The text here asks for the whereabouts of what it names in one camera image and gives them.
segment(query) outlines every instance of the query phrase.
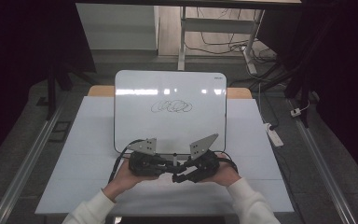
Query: whiteboard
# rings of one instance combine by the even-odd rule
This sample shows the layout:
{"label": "whiteboard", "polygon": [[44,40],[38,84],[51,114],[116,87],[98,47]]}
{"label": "whiteboard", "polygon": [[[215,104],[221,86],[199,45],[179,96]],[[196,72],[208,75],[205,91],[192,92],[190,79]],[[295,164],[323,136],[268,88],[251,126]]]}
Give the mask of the whiteboard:
{"label": "whiteboard", "polygon": [[220,73],[119,71],[115,149],[157,138],[159,154],[189,154],[190,144],[218,133],[210,150],[226,148],[227,80]]}

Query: white table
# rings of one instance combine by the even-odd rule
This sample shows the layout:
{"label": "white table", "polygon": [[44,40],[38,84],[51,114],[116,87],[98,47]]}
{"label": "white table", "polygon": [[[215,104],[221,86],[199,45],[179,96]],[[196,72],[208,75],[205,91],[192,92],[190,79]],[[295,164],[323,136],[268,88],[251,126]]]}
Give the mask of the white table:
{"label": "white table", "polygon": [[[113,148],[113,97],[85,97],[62,154],[36,208],[66,214],[103,188],[117,153]],[[255,100],[227,100],[227,153],[240,175],[260,191],[274,212],[293,212]],[[142,182],[117,198],[113,216],[232,215],[231,198],[214,183],[172,183],[171,175]]]}

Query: white sleeve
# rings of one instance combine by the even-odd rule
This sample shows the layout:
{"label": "white sleeve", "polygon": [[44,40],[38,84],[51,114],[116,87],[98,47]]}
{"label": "white sleeve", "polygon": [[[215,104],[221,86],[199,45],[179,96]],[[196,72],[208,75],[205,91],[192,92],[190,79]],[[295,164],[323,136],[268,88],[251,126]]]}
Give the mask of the white sleeve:
{"label": "white sleeve", "polygon": [[104,223],[106,216],[115,204],[110,201],[100,190],[88,202],[81,203],[75,211],[68,214],[63,223],[65,224],[99,224]]}
{"label": "white sleeve", "polygon": [[263,195],[254,191],[245,178],[239,179],[227,187],[227,190],[233,199],[233,208],[240,224],[280,223]]}

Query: human hand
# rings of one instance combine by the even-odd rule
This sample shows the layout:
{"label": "human hand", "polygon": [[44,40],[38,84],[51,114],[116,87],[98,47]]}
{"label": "human hand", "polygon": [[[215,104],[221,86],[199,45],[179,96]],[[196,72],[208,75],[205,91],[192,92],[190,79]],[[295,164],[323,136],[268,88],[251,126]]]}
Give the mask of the human hand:
{"label": "human hand", "polygon": [[154,179],[158,179],[158,176],[134,175],[129,168],[129,160],[124,159],[115,178],[103,189],[103,194],[113,202],[119,194],[128,189],[132,189],[136,184],[144,180]]}
{"label": "human hand", "polygon": [[[219,158],[225,158],[226,155],[224,154],[217,154]],[[228,187],[234,184],[237,180],[241,179],[238,173],[232,168],[229,163],[220,161],[219,162],[219,169],[217,170],[216,174],[206,179],[203,179],[201,182],[214,182],[221,186]]]}

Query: person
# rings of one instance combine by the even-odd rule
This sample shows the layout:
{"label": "person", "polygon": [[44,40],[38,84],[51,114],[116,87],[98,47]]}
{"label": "person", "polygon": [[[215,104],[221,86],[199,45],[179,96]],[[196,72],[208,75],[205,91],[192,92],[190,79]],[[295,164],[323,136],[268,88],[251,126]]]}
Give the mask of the person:
{"label": "person", "polygon": [[[115,178],[90,201],[81,203],[75,211],[68,214],[65,224],[97,224],[104,223],[106,216],[113,209],[115,198],[136,184],[154,180],[154,176],[136,176],[129,169],[129,161],[125,159],[117,171]],[[202,182],[214,182],[227,188],[233,200],[233,208],[240,219],[240,224],[280,223],[274,216],[266,199],[259,192],[254,191],[245,178],[226,162],[220,162],[217,173]]]}

